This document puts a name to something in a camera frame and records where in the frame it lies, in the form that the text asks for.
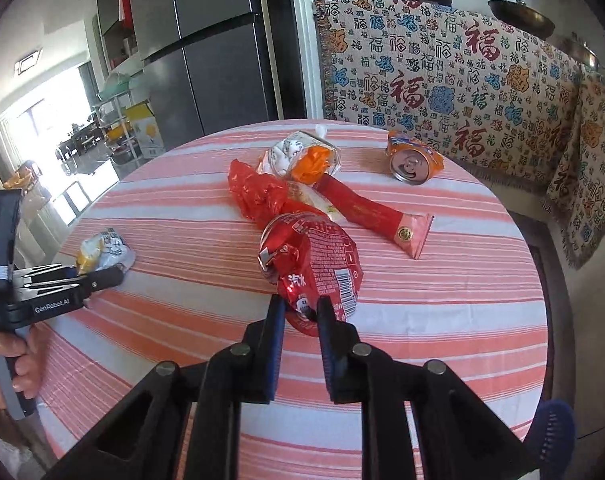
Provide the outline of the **orange white snack bag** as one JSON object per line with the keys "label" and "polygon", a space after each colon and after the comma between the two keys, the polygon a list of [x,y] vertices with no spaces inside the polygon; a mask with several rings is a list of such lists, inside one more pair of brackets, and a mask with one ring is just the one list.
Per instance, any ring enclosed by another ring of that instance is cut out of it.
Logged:
{"label": "orange white snack bag", "polygon": [[341,167],[340,151],[314,133],[295,131],[266,151],[263,169],[276,177],[313,185]]}

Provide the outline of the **blue plastic trash basket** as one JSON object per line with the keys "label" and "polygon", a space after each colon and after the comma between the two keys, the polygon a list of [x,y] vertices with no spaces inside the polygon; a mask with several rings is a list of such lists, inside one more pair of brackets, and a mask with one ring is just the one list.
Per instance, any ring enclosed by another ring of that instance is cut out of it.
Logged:
{"label": "blue plastic trash basket", "polygon": [[525,437],[525,445],[539,460],[542,479],[564,477],[576,440],[577,427],[572,408],[558,399],[541,402]]}

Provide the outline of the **steel lidded pot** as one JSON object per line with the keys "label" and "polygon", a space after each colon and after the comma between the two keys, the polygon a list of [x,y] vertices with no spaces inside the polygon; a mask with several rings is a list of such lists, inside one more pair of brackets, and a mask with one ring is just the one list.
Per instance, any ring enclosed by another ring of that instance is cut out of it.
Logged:
{"label": "steel lidded pot", "polygon": [[602,70],[605,68],[605,64],[601,62],[597,54],[575,32],[570,36],[561,38],[560,49],[591,70]]}

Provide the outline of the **green yellow snack wrapper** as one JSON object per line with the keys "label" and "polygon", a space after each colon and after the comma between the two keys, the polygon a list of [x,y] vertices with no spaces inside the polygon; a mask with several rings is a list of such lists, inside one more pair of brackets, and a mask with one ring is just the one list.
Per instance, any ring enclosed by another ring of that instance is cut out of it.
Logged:
{"label": "green yellow snack wrapper", "polygon": [[79,274],[118,266],[128,272],[135,263],[135,251],[112,228],[86,238],[79,247],[76,268]]}

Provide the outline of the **white metal storage rack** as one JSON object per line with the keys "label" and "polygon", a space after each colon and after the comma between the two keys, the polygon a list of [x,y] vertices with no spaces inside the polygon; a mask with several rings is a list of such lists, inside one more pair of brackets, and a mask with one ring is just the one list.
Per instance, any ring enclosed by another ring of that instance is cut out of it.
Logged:
{"label": "white metal storage rack", "polygon": [[103,90],[97,93],[97,103],[94,105],[110,158],[118,171],[138,169],[144,162],[139,141],[127,115],[127,110],[138,104],[131,89],[131,79],[129,75],[112,72]]}

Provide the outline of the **red plastic bag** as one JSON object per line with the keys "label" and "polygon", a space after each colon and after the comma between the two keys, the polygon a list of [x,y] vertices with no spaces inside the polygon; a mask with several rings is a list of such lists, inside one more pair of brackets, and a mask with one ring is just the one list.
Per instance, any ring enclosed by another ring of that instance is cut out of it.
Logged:
{"label": "red plastic bag", "polygon": [[229,166],[228,185],[242,215],[260,229],[281,214],[310,212],[327,218],[327,214],[289,196],[287,182],[272,174],[258,174],[254,167],[233,159]]}

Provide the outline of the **red long snack wrapper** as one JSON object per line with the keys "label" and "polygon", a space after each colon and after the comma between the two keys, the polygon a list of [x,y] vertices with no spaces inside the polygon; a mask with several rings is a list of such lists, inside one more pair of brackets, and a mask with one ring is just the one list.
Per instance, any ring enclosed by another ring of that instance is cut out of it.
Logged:
{"label": "red long snack wrapper", "polygon": [[432,226],[432,214],[406,214],[374,202],[329,174],[323,174],[313,188],[351,223],[391,240],[414,260],[421,257]]}

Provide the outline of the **pink striped tablecloth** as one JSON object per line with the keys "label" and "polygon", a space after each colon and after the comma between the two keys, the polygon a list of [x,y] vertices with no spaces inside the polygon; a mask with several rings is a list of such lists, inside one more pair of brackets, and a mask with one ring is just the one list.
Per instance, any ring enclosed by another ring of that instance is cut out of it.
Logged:
{"label": "pink striped tablecloth", "polygon": [[331,403],[314,323],[328,296],[369,344],[419,365],[449,365],[518,437],[545,375],[540,279],[514,220],[454,162],[410,185],[391,176],[387,133],[332,122],[340,166],[329,193],[292,184],[313,219],[276,224],[259,174],[271,148],[296,148],[306,122],[233,128],[135,170],[76,222],[58,260],[116,232],[135,255],[124,282],[48,324],[39,401],[65,454],[160,361],[208,360],[289,301],[275,399],[242,411],[240,477],[359,477],[360,414]]}

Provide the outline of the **grey refrigerator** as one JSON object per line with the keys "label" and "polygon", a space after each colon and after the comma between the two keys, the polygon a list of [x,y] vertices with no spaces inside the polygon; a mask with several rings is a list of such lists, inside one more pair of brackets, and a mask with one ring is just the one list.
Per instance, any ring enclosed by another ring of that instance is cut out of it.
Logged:
{"label": "grey refrigerator", "polygon": [[166,150],[278,116],[260,0],[131,0]]}

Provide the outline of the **dark wok pan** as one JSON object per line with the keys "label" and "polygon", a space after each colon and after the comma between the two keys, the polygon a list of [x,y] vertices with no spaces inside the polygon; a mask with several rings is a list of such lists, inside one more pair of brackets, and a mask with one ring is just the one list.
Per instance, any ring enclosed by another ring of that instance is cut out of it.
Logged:
{"label": "dark wok pan", "polygon": [[554,22],[523,0],[489,0],[488,6],[498,20],[537,38],[546,40],[555,32]]}

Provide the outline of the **yellow white cardboard box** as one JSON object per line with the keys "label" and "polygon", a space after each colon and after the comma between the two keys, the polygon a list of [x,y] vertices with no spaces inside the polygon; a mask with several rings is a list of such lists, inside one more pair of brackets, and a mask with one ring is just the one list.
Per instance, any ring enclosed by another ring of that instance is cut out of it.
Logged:
{"label": "yellow white cardboard box", "polygon": [[145,159],[156,158],[165,153],[165,143],[162,140],[156,117],[147,101],[139,102],[128,107],[124,115],[133,129],[142,155]]}

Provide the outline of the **patterned fu blanket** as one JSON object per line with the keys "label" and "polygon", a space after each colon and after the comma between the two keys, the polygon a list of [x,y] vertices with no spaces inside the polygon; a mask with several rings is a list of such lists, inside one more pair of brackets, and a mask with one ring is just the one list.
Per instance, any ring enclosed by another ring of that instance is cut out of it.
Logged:
{"label": "patterned fu blanket", "polygon": [[555,191],[570,176],[581,70],[496,18],[409,0],[315,0],[325,117],[404,132]]}

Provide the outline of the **orange crushed soda can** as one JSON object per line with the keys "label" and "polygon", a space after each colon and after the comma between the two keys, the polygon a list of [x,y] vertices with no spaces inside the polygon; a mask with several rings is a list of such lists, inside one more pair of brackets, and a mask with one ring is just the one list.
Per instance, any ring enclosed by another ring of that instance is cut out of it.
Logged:
{"label": "orange crushed soda can", "polygon": [[391,174],[410,185],[422,185],[444,170],[443,157],[420,140],[389,131],[385,151]]}

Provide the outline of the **red crushed cola can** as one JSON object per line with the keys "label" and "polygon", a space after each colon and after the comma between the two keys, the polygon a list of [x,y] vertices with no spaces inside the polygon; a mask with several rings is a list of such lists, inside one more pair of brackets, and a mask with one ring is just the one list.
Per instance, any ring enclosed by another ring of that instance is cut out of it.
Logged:
{"label": "red crushed cola can", "polygon": [[357,244],[328,217],[310,212],[276,217],[262,232],[258,261],[286,301],[286,320],[304,335],[319,333],[317,304],[324,296],[339,321],[357,310],[363,280]]}

